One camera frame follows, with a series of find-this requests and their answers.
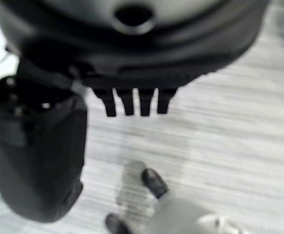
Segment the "screw hole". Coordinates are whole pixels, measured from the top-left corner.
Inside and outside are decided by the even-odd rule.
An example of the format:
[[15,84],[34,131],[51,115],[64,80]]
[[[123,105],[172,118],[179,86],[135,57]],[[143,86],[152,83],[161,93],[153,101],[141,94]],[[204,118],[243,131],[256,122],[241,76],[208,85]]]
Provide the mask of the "screw hole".
[[115,12],[113,26],[123,34],[141,35],[154,27],[153,12],[146,6],[123,6]]

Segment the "floor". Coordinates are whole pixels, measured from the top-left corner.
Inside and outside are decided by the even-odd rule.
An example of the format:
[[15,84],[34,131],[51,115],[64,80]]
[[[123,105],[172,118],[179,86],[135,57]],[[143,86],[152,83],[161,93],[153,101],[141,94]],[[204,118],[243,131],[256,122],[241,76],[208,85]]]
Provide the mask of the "floor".
[[[3,45],[0,35],[0,75],[17,63]],[[63,220],[41,225],[0,200],[0,234],[105,234],[109,212],[141,233],[155,203],[138,181],[145,165],[177,195],[237,219],[252,233],[284,234],[284,0],[271,5],[254,47],[182,88],[168,116],[123,117],[117,100],[119,116],[106,118],[91,92],[87,101],[85,188],[77,204]]]

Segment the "black plastic housing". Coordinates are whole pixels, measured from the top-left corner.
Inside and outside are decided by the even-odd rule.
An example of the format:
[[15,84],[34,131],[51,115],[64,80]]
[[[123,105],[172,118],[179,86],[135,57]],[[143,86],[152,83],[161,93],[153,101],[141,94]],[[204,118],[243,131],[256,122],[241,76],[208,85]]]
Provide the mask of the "black plastic housing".
[[0,26],[8,50],[36,64],[90,64],[89,87],[176,88],[241,56],[256,39],[268,2],[224,0],[187,22],[127,36],[38,0],[0,0]]
[[82,191],[86,106],[69,91],[31,81],[8,87],[11,78],[0,80],[0,193],[17,214],[54,222]]

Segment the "black plastic part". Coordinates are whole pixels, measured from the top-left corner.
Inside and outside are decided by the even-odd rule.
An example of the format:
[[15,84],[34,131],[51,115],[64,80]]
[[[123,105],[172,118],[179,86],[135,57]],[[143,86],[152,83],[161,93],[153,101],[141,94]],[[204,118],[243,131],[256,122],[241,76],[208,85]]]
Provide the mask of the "black plastic part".
[[0,26],[16,55],[32,61],[89,63],[98,74],[85,82],[89,87],[171,88],[214,72],[244,53],[258,35],[268,2],[226,0],[187,22],[131,37],[82,24],[39,1],[0,0]]
[[114,100],[113,90],[94,89],[94,94],[103,101],[108,117],[116,117],[116,105]]
[[132,89],[120,89],[116,90],[117,95],[122,99],[123,107],[126,116],[134,115],[134,103]]
[[115,214],[106,217],[105,225],[111,234],[133,234],[124,221]]
[[178,89],[158,90],[157,113],[165,115],[168,113],[170,100],[176,95]]
[[0,80],[0,193],[15,213],[45,223],[68,213],[82,191],[86,128],[81,97]]
[[169,188],[162,177],[153,169],[145,169],[142,172],[142,182],[149,191],[160,199],[163,195],[169,192]]
[[139,89],[141,116],[150,116],[151,103],[155,89]]

